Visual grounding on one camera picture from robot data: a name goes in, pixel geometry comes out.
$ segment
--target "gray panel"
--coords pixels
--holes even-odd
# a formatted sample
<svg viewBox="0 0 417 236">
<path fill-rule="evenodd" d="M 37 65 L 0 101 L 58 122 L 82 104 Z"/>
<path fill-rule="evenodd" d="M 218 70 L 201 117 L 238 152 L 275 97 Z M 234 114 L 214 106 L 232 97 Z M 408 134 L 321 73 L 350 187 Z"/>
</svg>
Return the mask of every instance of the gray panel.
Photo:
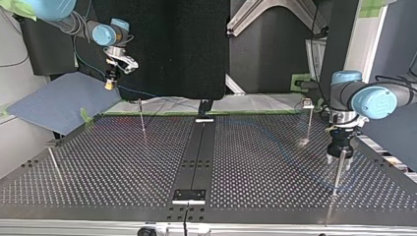
<svg viewBox="0 0 417 236">
<path fill-rule="evenodd" d="M 54 151 L 59 170 L 51 158 L 34 160 L 23 175 L 3 180 L 0 215 L 166 220 L 193 118 L 145 122 L 144 134 L 139 116 L 103 117 Z"/>
<path fill-rule="evenodd" d="M 371 74 L 398 76 L 405 74 L 417 51 L 415 23 L 417 1 L 400 0 L 389 4 L 380 43 Z M 417 171 L 417 106 L 397 109 L 383 120 L 371 121 L 363 131 L 384 149 Z"/>
<path fill-rule="evenodd" d="M 232 1 L 231 11 L 240 4 Z M 230 77 L 247 93 L 289 92 L 292 74 L 309 72 L 305 39 L 310 37 L 288 9 L 268 9 L 230 38 Z"/>
<path fill-rule="evenodd" d="M 109 109 L 120 100 L 117 89 L 104 89 L 104 82 L 79 72 L 66 74 L 11 105 L 11 114 L 62 135 L 85 123 L 88 116 Z"/>
</svg>

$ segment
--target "thin metal pin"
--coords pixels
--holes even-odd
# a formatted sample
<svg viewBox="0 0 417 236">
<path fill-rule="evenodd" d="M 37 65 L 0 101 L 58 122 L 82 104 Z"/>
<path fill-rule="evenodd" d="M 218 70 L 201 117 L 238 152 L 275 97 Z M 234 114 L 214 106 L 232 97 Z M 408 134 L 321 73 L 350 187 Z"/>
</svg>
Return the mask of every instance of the thin metal pin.
<svg viewBox="0 0 417 236">
<path fill-rule="evenodd" d="M 339 184 L 340 184 L 340 176 L 341 176 L 341 172 L 343 171 L 343 163 L 344 163 L 345 158 L 346 158 L 346 150 L 343 150 L 339 157 L 339 162 L 337 165 L 337 172 L 334 178 L 333 196 L 337 195 L 337 191 L 338 191 Z"/>
<path fill-rule="evenodd" d="M 51 156 L 51 158 L 52 158 L 53 165 L 55 166 L 55 168 L 57 168 L 57 169 L 58 169 L 58 163 L 57 163 L 57 162 L 56 162 L 56 160 L 55 160 L 55 155 L 53 154 L 53 150 L 52 150 L 52 148 L 51 148 L 51 147 L 49 147 L 49 148 L 48 148 L 48 150 L 49 150 L 49 154 L 50 154 L 50 156 Z"/>
<path fill-rule="evenodd" d="M 142 131 L 145 133 L 145 122 L 144 122 L 144 109 L 142 108 L 142 100 L 139 98 L 138 100 L 138 105 L 139 105 L 139 112 L 141 114 L 141 122 L 142 122 Z"/>
</svg>

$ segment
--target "green tape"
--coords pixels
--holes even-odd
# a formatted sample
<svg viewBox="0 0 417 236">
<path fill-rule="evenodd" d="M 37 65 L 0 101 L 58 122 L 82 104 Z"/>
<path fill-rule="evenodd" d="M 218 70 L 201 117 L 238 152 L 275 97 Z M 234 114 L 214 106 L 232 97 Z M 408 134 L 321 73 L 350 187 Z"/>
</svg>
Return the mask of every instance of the green tape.
<svg viewBox="0 0 417 236">
<path fill-rule="evenodd" d="M 36 21 L 36 15 L 34 14 L 34 10 L 29 3 L 21 0 L 0 0 L 0 6 L 9 12 L 13 12 L 19 16 Z"/>
<path fill-rule="evenodd" d="M 295 85 L 296 82 L 309 82 L 312 79 L 310 74 L 294 74 L 291 78 L 291 91 L 308 92 L 307 88 L 300 88 Z"/>
<path fill-rule="evenodd" d="M 89 116 L 85 108 L 83 107 L 80 108 L 80 114 L 84 122 L 86 123 L 86 127 L 89 127 L 90 125 L 92 125 L 94 118 Z"/>
<path fill-rule="evenodd" d="M 381 9 L 386 4 L 386 0 L 363 0 L 359 18 L 377 18 L 380 16 Z"/>
<path fill-rule="evenodd" d="M 0 117 L 9 116 L 9 112 L 7 112 L 8 107 L 8 104 L 0 106 Z"/>
<path fill-rule="evenodd" d="M 141 115 L 141 112 L 139 111 L 117 111 L 117 112 L 105 112 L 103 115 L 105 116 L 120 116 L 120 115 L 126 115 L 126 116 L 139 116 Z M 197 112 L 143 112 L 142 115 L 144 116 L 196 116 Z"/>
</svg>

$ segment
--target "metal rod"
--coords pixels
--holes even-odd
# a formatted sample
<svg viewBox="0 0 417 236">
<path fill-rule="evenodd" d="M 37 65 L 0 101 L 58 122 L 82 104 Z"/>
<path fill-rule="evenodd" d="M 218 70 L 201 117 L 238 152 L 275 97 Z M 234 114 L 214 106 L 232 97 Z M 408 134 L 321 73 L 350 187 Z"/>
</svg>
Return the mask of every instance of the metal rod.
<svg viewBox="0 0 417 236">
<path fill-rule="evenodd" d="M 144 122 L 144 109 L 142 108 L 142 100 L 139 98 L 138 100 L 138 105 L 139 105 L 139 112 L 141 114 L 141 122 L 142 122 L 142 131 L 145 132 L 145 122 Z"/>
<path fill-rule="evenodd" d="M 346 150 L 343 150 L 339 157 L 339 162 L 337 165 L 337 172 L 334 178 L 333 196 L 337 195 L 337 191 L 338 191 L 339 184 L 340 184 L 341 172 L 343 171 L 343 163 L 344 163 L 345 158 L 346 158 Z"/>
<path fill-rule="evenodd" d="M 55 160 L 55 155 L 53 154 L 53 150 L 52 150 L 52 148 L 51 148 L 51 147 L 49 147 L 49 148 L 48 148 L 48 150 L 49 150 L 49 154 L 50 154 L 50 156 L 51 156 L 51 158 L 52 158 L 53 165 L 55 166 L 55 168 L 57 168 L 57 169 L 58 169 L 58 163 L 57 163 L 57 162 L 56 162 L 56 160 Z"/>
<path fill-rule="evenodd" d="M 314 109 L 314 107 L 310 109 L 309 129 L 307 130 L 307 141 L 310 140 L 310 130 L 311 130 L 311 127 L 312 127 L 313 109 Z"/>
</svg>

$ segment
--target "small black bracket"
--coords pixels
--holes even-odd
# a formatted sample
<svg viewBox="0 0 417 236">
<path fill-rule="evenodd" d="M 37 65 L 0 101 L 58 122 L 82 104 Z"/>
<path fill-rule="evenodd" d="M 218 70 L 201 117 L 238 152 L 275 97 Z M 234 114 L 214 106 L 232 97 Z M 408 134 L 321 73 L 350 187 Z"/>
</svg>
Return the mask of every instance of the small black bracket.
<svg viewBox="0 0 417 236">
<path fill-rule="evenodd" d="M 172 203 L 174 205 L 205 205 L 206 190 L 176 190 Z"/>
<path fill-rule="evenodd" d="M 212 108 L 212 104 L 213 104 L 213 100 L 210 99 L 203 99 L 200 101 L 200 106 L 199 106 L 199 115 L 197 116 L 197 121 L 199 122 L 204 122 L 205 120 L 207 120 L 207 122 L 212 122 L 212 118 L 210 118 L 207 113 L 209 111 L 211 111 Z"/>
<path fill-rule="evenodd" d="M 46 148 L 59 148 L 62 145 L 62 140 L 51 140 L 45 144 Z"/>
</svg>

